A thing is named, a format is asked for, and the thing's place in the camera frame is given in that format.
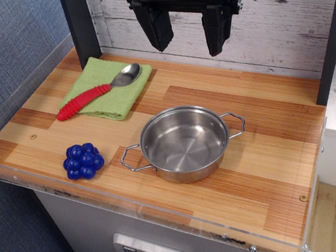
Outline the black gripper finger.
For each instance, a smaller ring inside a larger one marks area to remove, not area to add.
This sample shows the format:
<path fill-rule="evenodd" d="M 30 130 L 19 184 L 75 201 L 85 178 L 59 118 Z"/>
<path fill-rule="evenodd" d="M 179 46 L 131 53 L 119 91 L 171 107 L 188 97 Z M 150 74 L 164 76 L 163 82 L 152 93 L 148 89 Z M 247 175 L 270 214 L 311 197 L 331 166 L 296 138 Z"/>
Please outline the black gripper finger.
<path fill-rule="evenodd" d="M 131 7 L 151 45 L 164 51 L 174 36 L 169 12 L 156 10 L 152 2 L 139 0 L 131 0 Z"/>
<path fill-rule="evenodd" d="M 230 7 L 221 4 L 207 5 L 202 12 L 208 50 L 215 57 L 222 52 L 224 42 L 230 37 L 232 14 Z"/>

